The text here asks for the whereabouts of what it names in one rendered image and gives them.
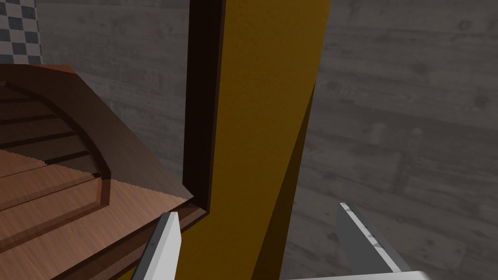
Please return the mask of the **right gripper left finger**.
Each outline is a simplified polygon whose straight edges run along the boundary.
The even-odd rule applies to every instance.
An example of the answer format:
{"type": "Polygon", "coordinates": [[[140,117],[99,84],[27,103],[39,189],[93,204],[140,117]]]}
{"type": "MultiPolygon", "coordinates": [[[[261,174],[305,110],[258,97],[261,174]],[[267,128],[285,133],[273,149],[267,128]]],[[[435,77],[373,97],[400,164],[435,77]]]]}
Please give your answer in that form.
{"type": "Polygon", "coordinates": [[[177,212],[163,213],[131,280],[175,280],[181,245],[177,212]]]}

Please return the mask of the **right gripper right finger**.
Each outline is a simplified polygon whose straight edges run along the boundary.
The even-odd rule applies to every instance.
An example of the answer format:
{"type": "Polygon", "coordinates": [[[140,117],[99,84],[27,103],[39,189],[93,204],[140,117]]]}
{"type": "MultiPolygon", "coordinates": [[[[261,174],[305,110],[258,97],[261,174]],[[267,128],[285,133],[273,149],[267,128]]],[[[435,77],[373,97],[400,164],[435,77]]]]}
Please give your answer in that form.
{"type": "Polygon", "coordinates": [[[412,271],[355,205],[339,203],[335,231],[353,274],[412,271]]]}

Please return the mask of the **brown wooden door leaf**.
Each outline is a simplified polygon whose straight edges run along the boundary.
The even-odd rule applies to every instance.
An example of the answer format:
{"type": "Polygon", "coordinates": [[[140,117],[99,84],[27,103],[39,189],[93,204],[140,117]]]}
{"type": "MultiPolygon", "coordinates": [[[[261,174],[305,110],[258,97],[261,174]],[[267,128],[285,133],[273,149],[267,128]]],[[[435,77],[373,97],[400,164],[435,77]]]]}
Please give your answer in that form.
{"type": "Polygon", "coordinates": [[[192,199],[77,74],[0,64],[0,280],[115,280],[192,199]]]}

